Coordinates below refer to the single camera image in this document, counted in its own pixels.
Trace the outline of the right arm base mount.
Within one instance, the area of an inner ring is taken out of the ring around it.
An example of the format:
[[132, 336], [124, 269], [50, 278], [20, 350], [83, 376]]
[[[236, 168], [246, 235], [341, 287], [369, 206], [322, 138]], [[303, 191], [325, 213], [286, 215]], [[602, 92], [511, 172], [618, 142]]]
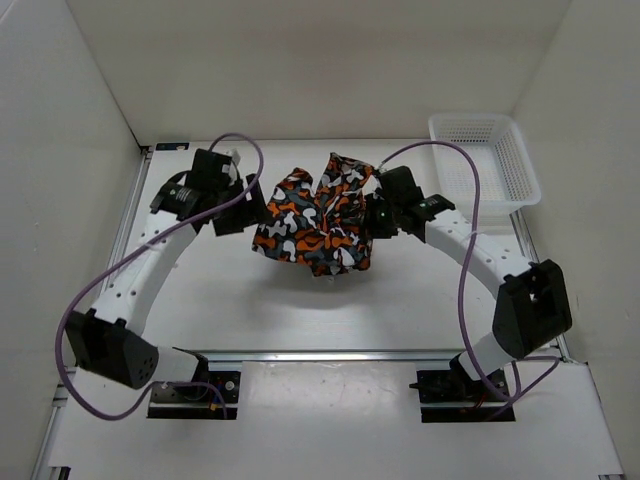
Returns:
[[419, 361], [416, 379], [409, 387], [418, 392], [423, 423], [514, 422], [512, 406], [502, 397], [510, 397], [503, 369], [487, 375], [494, 389], [481, 380], [470, 380], [458, 365], [459, 355], [449, 359]]

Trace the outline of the orange camouflage shorts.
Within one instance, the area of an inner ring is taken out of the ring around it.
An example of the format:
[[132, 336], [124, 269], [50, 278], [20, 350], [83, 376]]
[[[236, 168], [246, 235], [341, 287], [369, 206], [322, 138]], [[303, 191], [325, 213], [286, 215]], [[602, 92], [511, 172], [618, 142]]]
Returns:
[[376, 173], [361, 160], [332, 153], [317, 184], [296, 167], [274, 187], [252, 250], [304, 265], [315, 277], [370, 268], [373, 240], [364, 226], [364, 186]]

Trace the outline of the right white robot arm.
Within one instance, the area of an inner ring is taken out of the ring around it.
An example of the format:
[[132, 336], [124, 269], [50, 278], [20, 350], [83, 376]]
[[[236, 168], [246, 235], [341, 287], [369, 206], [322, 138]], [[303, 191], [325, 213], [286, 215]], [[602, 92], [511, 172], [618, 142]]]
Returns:
[[573, 324], [560, 266], [535, 263], [492, 237], [476, 233], [455, 205], [439, 194], [425, 196], [406, 166], [376, 176], [367, 197], [365, 225], [372, 237], [386, 239], [404, 231], [441, 251], [475, 277], [496, 301], [490, 331], [450, 363], [449, 387], [470, 400], [485, 376], [522, 360]]

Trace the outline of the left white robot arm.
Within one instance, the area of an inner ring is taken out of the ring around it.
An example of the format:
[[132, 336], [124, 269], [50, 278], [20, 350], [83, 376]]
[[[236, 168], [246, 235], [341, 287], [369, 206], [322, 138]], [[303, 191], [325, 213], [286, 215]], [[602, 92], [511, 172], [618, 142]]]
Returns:
[[264, 211], [254, 175], [243, 177], [236, 150], [198, 149], [190, 170], [170, 177], [150, 204], [138, 244], [142, 253], [123, 266], [86, 312], [70, 314], [65, 331], [80, 368], [139, 390], [174, 383], [188, 400], [206, 395], [210, 377], [202, 355], [155, 346], [143, 337], [147, 317], [167, 277], [201, 229], [240, 233]]

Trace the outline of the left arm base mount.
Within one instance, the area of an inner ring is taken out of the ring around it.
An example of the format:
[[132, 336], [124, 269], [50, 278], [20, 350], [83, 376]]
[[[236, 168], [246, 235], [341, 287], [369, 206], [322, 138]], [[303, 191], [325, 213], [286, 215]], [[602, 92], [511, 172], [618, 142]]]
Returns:
[[155, 386], [151, 390], [147, 417], [167, 420], [236, 420], [241, 387], [239, 363], [205, 362], [193, 382], [206, 386]]

